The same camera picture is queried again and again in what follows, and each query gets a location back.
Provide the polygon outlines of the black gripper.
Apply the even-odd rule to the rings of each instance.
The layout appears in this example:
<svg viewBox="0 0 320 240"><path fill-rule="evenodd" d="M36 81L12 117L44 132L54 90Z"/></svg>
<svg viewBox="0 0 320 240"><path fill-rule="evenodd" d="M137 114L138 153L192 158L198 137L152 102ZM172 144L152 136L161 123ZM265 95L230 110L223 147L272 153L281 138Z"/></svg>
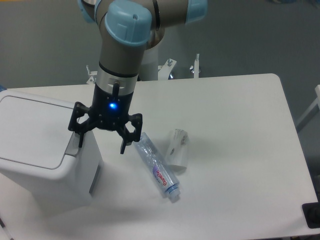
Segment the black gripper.
<svg viewBox="0 0 320 240"><path fill-rule="evenodd" d="M129 115L129 109L133 93L113 97L111 93L103 91L97 85L94 87L91 107L77 101L74 104L68 130L79 135L78 147L82 148L85 133L99 128L102 130L116 131L122 138L120 154L124 154L126 146L141 139L143 115L136 113ZM82 123L78 119L88 115L88 119ZM130 122L134 127L130 132L126 124Z"/></svg>

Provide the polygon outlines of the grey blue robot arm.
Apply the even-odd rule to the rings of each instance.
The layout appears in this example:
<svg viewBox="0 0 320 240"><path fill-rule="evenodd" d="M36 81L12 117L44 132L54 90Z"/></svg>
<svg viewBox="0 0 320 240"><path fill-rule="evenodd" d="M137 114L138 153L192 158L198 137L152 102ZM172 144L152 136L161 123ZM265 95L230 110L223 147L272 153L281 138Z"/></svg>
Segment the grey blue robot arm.
<svg viewBox="0 0 320 240"><path fill-rule="evenodd" d="M98 0L80 1L80 9L95 21L102 39L99 68L91 106L76 102L68 129L83 142L98 128L115 131L121 150L141 138L143 116L129 114L151 32L202 20L206 0Z"/></svg>

